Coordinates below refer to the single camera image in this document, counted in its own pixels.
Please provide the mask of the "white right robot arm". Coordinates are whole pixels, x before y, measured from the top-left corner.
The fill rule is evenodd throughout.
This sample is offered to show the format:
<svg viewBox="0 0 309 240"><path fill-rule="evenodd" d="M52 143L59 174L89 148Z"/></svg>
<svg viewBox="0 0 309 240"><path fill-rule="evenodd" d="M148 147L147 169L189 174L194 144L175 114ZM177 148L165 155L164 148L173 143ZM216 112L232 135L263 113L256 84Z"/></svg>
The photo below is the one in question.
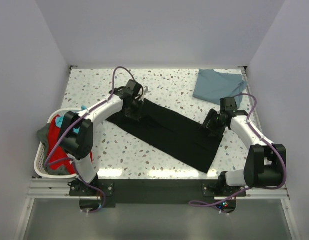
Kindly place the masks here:
<svg viewBox="0 0 309 240"><path fill-rule="evenodd" d="M275 190L286 183L286 148L265 137L250 117L250 113L238 109L234 97L224 97L220 99L220 111L210 110L203 122L203 129L213 137L222 137L228 128L248 149L244 169L222 172L215 185L217 188L247 186Z"/></svg>

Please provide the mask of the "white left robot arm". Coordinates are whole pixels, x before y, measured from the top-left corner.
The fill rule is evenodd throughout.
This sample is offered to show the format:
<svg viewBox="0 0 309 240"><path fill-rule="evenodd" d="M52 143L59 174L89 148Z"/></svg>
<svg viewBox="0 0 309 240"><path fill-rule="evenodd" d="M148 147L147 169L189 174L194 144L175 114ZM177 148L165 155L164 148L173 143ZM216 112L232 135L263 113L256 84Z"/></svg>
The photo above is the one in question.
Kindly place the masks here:
<svg viewBox="0 0 309 240"><path fill-rule="evenodd" d="M97 176L90 157L95 127L119 112L138 121L147 93L148 87L131 79L125 86L111 90L106 98L88 109L69 111L64 115L58 144L73 159L73 168L82 182L89 184Z"/></svg>

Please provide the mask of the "black t-shirt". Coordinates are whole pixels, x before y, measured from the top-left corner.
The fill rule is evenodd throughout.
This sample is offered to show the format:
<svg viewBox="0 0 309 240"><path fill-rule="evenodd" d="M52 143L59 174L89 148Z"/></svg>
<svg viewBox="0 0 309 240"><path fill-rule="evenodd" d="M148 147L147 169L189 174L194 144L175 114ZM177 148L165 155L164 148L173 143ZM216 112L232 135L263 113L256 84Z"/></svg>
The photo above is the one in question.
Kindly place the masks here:
<svg viewBox="0 0 309 240"><path fill-rule="evenodd" d="M139 120L127 117L121 110L107 121L203 173L209 171L223 138L222 134L215 135L198 122L147 99Z"/></svg>

